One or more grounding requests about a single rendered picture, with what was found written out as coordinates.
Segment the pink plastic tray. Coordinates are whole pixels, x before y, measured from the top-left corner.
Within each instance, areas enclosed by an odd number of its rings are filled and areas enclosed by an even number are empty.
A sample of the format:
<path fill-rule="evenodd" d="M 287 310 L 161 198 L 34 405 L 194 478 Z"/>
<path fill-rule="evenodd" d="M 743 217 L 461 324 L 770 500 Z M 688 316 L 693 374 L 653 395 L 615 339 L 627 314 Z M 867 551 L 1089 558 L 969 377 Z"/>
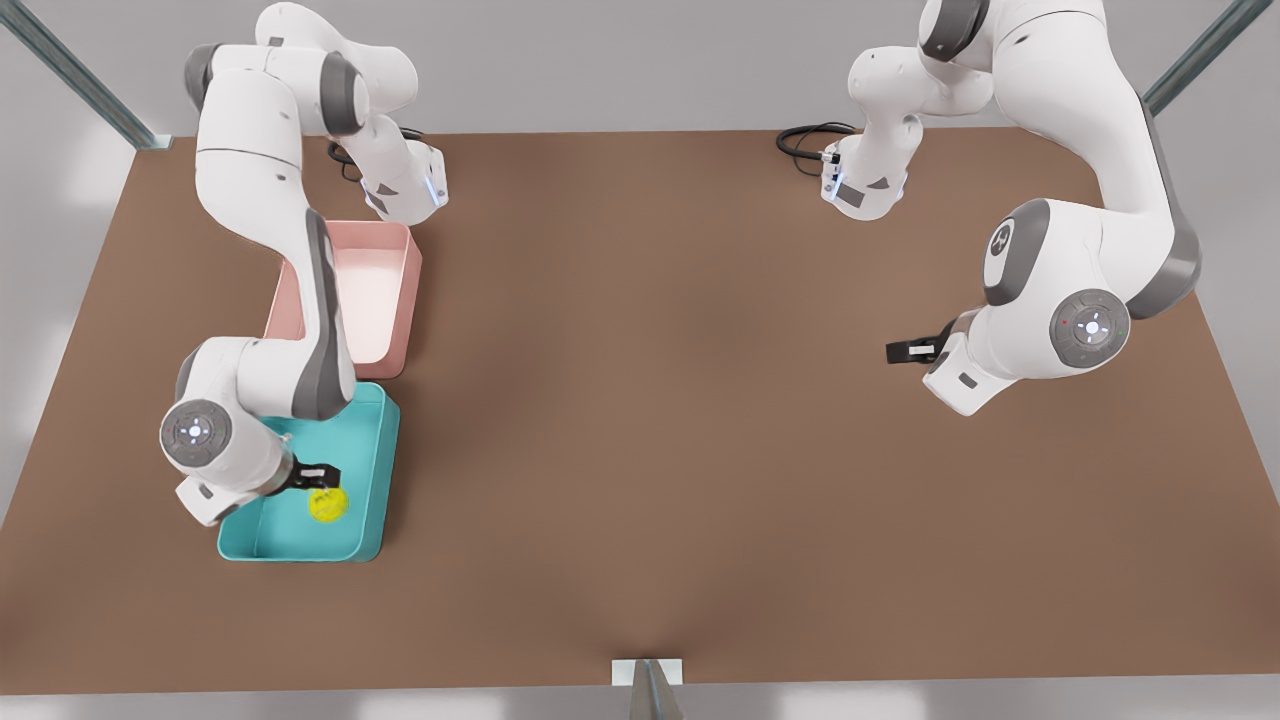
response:
<path fill-rule="evenodd" d="M 388 380 L 406 364 L 422 256 L 393 222 L 326 223 L 355 379 Z"/>

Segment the silver frame post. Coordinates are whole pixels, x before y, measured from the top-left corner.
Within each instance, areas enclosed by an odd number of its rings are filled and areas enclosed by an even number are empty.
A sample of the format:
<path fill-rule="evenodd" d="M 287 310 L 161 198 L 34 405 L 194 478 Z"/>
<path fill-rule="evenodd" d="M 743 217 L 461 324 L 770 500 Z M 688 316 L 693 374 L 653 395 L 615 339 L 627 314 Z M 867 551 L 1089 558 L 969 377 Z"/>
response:
<path fill-rule="evenodd" d="M 0 0 L 0 26 L 41 60 L 136 151 L 163 151 L 170 135 L 152 132 L 26 4 Z"/>
<path fill-rule="evenodd" d="M 681 659 L 614 659 L 611 682 L 631 688 L 628 720 L 686 720 L 673 691 L 684 684 Z"/>
<path fill-rule="evenodd" d="M 1275 0 L 1231 0 L 1196 41 L 1152 83 L 1143 102 L 1157 117 L 1175 101 Z"/>

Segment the teal plastic tray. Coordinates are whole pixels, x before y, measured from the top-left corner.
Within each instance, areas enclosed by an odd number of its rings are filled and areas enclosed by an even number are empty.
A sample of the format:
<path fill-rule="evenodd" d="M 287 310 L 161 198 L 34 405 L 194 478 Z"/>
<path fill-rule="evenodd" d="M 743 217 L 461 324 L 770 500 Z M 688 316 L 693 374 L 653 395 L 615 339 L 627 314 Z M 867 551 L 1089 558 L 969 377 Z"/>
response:
<path fill-rule="evenodd" d="M 348 497 L 346 512 L 319 521 L 308 511 L 308 493 L 288 489 L 259 498 L 225 519 L 218 551 L 229 561 L 366 562 L 380 547 L 401 424 L 399 407 L 384 388 L 360 380 L 348 406 L 325 421 L 265 418 L 266 427 L 292 437 L 303 462 L 340 470 Z"/>

